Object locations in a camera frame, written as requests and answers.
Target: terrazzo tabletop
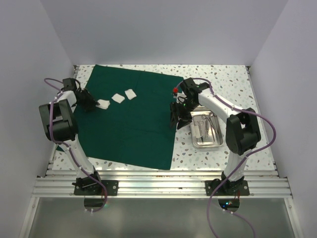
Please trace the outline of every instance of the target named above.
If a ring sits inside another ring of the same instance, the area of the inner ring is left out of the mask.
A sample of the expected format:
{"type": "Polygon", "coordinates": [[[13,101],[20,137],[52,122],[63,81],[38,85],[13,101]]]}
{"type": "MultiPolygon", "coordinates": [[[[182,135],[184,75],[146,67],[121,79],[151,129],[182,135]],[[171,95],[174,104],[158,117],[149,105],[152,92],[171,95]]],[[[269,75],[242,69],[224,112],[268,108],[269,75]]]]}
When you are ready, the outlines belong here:
{"type": "MultiPolygon", "coordinates": [[[[232,103],[243,108],[253,108],[258,112],[255,97],[251,88],[249,76],[244,65],[107,65],[134,70],[142,70],[169,75],[206,78],[212,82],[214,91],[232,103]]],[[[81,65],[78,69],[77,79],[85,87],[94,65],[81,65]]],[[[267,144],[264,127],[259,121],[262,135],[257,148],[267,144]]],[[[219,120],[223,137],[225,123],[219,120]]],[[[224,170],[228,160],[229,149],[225,142],[216,148],[196,149],[193,146],[190,126],[176,131],[171,170],[224,170]]],[[[74,170],[71,162],[64,152],[56,151],[53,156],[53,170],[74,170]]],[[[89,158],[97,170],[152,170],[128,164],[89,158]]],[[[275,170],[273,156],[270,149],[265,149],[249,157],[246,170],[275,170]]]]}

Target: white wall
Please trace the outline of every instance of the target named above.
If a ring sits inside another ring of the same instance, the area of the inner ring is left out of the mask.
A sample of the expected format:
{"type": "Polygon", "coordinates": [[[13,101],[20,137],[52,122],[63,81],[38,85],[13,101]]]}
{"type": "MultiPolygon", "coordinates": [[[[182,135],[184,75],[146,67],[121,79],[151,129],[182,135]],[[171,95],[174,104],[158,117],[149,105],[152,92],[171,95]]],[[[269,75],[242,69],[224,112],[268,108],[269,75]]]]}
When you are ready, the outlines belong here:
{"type": "Polygon", "coordinates": [[[15,238],[52,148],[38,111],[54,96],[43,79],[73,68],[38,0],[2,0],[0,32],[0,237],[15,238]]]}
{"type": "Polygon", "coordinates": [[[41,0],[74,64],[251,65],[287,0],[41,0]]]}
{"type": "Polygon", "coordinates": [[[289,178],[308,238],[317,232],[316,9],[316,0],[289,0],[251,67],[261,112],[277,128],[277,168],[289,178]]]}

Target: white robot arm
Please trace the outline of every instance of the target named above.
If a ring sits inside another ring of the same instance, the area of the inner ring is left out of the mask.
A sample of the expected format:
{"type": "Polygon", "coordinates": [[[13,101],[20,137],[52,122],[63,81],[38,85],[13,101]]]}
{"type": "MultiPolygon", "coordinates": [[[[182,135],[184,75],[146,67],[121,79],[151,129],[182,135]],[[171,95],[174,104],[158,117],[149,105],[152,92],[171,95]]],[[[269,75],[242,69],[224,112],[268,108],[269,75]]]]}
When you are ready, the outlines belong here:
{"type": "MultiPolygon", "coordinates": [[[[183,80],[180,83],[183,93],[186,95],[182,103],[173,102],[171,109],[171,126],[177,125],[180,129],[192,121],[190,112],[198,105],[205,106],[215,113],[222,121],[226,123],[226,144],[230,150],[228,164],[221,175],[224,180],[231,174],[243,160],[247,153],[256,147],[261,139],[259,124],[256,116],[241,113],[227,107],[217,99],[210,90],[208,83],[196,84],[192,78],[183,80]]],[[[222,96],[218,95],[227,104],[236,109],[238,107],[222,96]]],[[[244,168],[246,161],[229,177],[224,184],[223,191],[228,194],[234,194],[244,182],[244,168]]]]}
{"type": "Polygon", "coordinates": [[[77,172],[76,183],[73,183],[76,189],[81,190],[85,195],[100,194],[101,187],[92,180],[93,178],[101,181],[100,176],[88,160],[78,140],[78,126],[72,112],[75,105],[80,105],[85,111],[92,111],[98,102],[86,89],[77,88],[75,79],[64,79],[63,88],[57,94],[54,104],[39,106],[42,124],[47,138],[58,144],[73,164],[77,172]],[[53,121],[50,121],[52,106],[53,121]]]}

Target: metal tray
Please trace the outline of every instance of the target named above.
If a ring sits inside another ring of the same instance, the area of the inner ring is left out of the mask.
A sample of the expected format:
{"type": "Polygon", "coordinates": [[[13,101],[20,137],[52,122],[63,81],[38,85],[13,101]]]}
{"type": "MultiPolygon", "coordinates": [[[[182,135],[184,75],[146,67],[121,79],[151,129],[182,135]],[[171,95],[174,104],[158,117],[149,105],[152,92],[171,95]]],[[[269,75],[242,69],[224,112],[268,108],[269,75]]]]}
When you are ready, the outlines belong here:
{"type": "Polygon", "coordinates": [[[190,123],[190,129],[195,147],[218,147],[223,144],[217,115],[201,106],[192,111],[191,115],[193,121],[190,123]]]}

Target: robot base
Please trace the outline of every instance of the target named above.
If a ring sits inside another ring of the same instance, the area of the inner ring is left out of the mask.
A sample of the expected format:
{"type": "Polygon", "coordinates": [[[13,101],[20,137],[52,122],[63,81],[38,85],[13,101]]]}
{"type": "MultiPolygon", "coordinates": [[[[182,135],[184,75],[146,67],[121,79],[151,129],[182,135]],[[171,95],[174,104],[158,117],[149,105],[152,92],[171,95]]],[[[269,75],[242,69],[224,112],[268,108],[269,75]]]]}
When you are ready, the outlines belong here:
{"type": "MultiPolygon", "coordinates": [[[[117,196],[118,194],[118,180],[101,180],[101,183],[106,187],[108,196],[117,196]]],[[[96,184],[96,190],[81,190],[75,187],[74,195],[76,196],[89,196],[89,195],[102,195],[100,185],[96,184]]]]}
{"type": "MultiPolygon", "coordinates": [[[[206,189],[206,195],[210,196],[211,193],[218,187],[218,185],[225,179],[225,175],[222,172],[221,179],[214,179],[214,180],[208,180],[205,181],[205,189],[206,189]]],[[[244,180],[244,177],[239,179],[238,181],[230,182],[227,181],[216,193],[215,196],[236,196],[237,192],[240,192],[240,196],[249,196],[249,186],[248,182],[244,180]]]]}

